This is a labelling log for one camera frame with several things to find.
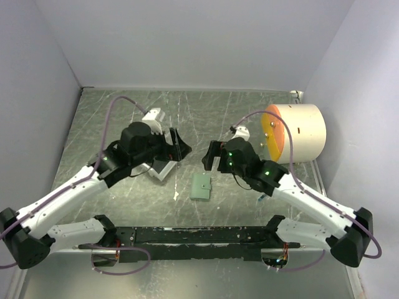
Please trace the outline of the green card holder wallet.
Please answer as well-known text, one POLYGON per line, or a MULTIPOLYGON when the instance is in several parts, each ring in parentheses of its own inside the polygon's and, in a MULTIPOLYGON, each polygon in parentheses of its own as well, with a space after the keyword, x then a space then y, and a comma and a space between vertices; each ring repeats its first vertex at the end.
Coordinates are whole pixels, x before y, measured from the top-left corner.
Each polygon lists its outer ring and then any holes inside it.
POLYGON ((196 173, 192 177, 190 199, 194 201, 209 201, 211 197, 211 175, 196 173))

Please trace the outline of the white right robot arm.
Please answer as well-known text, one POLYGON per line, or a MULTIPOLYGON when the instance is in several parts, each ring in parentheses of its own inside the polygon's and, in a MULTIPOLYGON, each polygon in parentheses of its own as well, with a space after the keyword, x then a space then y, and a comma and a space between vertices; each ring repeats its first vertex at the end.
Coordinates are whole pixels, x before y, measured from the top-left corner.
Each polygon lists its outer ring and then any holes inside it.
POLYGON ((298 243, 327 249, 331 255, 349 267, 358 267, 371 241, 372 214, 342 206, 299 180, 287 168, 271 160, 261 159, 250 142, 242 137, 228 142, 213 140, 202 159, 205 170, 212 168, 219 157, 218 171, 240 177, 252 190, 300 209, 310 215, 315 224, 283 219, 265 231, 268 246, 298 243))

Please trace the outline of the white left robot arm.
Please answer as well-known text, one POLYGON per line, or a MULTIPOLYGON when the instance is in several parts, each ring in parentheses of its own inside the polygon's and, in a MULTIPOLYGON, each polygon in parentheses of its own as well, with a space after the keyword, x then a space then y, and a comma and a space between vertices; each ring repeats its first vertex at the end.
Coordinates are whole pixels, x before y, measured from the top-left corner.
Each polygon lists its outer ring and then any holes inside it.
POLYGON ((41 263, 49 254, 75 245, 110 248, 117 228, 105 215, 85 222, 58 226, 57 223, 79 204, 129 177, 137 166, 157 161, 181 161, 192 149, 170 128, 172 142, 164 132, 136 121, 122 131, 119 140, 107 147, 63 185, 18 211, 1 211, 1 239, 20 269, 41 263))

